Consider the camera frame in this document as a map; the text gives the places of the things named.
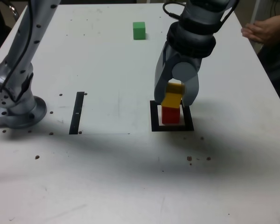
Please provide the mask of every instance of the black square outline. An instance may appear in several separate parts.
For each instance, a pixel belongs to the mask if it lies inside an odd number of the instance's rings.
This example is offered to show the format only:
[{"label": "black square outline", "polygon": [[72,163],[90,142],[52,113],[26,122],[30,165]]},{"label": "black square outline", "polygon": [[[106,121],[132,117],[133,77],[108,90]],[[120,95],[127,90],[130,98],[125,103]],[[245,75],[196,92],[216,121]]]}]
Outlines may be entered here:
[{"label": "black square outline", "polygon": [[150,101],[150,119],[151,119],[151,131],[152,132],[188,132],[194,131],[192,116],[190,112],[190,107],[184,107],[182,105],[183,119],[185,122],[184,126],[160,126],[159,125],[159,114],[158,114],[158,105],[154,100]]}]

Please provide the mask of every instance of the yellow block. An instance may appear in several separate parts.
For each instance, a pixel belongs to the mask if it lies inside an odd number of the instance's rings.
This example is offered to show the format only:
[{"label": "yellow block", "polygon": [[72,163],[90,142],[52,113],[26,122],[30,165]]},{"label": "yellow block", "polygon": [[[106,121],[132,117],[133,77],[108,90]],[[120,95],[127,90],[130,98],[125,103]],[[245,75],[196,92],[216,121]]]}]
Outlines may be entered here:
[{"label": "yellow block", "polygon": [[161,103],[162,106],[179,108],[182,99],[183,88],[181,84],[168,83],[166,96]]}]

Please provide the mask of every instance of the black tape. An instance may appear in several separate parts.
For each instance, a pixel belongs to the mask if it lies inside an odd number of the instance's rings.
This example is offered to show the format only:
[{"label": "black tape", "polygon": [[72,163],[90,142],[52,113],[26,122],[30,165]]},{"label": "black tape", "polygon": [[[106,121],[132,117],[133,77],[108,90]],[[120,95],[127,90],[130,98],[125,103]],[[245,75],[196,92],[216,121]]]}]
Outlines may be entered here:
[{"label": "black tape", "polygon": [[84,92],[77,92],[73,116],[71,118],[71,123],[70,123],[69,134],[78,134],[82,107],[83,107],[83,100],[84,100]]}]

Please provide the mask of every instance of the red block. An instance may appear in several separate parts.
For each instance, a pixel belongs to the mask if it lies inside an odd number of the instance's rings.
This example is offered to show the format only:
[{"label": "red block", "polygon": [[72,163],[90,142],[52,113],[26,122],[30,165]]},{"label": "red block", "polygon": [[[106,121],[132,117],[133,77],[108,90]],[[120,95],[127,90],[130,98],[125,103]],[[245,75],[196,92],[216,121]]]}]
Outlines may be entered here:
[{"label": "red block", "polygon": [[162,106],[162,123],[166,124],[178,124],[181,115],[180,108],[171,108]]}]

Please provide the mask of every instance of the black strip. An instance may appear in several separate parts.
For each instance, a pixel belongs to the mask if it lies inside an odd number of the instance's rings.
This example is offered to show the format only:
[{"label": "black strip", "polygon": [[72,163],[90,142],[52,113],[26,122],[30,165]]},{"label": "black strip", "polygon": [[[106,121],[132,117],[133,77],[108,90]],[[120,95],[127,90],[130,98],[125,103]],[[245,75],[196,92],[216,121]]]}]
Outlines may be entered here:
[{"label": "black strip", "polygon": [[185,126],[160,126],[159,125],[159,114],[158,114],[158,105],[154,100],[150,101],[150,118],[151,118],[151,131],[152,132],[187,132],[187,131],[194,131],[192,116],[190,112],[190,107],[184,107],[182,105],[182,113],[183,119],[185,122]]},{"label": "black strip", "polygon": [[70,123],[69,134],[78,134],[83,100],[84,100],[84,92],[77,92],[73,116],[71,118],[71,123]]}]

